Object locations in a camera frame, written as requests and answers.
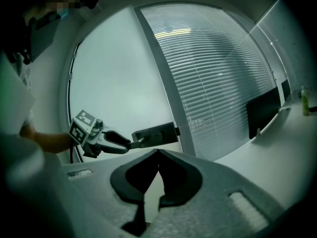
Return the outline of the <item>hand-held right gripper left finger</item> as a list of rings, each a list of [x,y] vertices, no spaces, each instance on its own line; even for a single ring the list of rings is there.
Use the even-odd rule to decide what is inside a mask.
[[[63,166],[71,185],[78,196],[84,198],[93,210],[112,227],[122,230],[123,226],[135,220],[139,206],[123,201],[113,189],[110,177],[120,166],[144,157],[153,149],[132,151],[131,153]]]

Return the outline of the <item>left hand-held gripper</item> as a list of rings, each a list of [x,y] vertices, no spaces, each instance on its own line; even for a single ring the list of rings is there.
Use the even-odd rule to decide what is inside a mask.
[[[122,145],[127,145],[131,141],[114,130],[103,131],[104,128],[102,119],[81,110],[71,120],[69,134],[82,147],[85,157],[97,157],[101,151],[109,154],[126,154],[129,149]],[[113,144],[97,146],[101,134],[106,141]]]

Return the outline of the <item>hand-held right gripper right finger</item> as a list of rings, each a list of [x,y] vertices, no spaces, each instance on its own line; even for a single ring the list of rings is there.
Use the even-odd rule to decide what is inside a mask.
[[[202,175],[200,190],[184,205],[160,209],[146,230],[148,238],[249,238],[255,230],[230,195],[241,193],[267,222],[274,222],[282,206],[265,190],[219,163],[169,151]]]

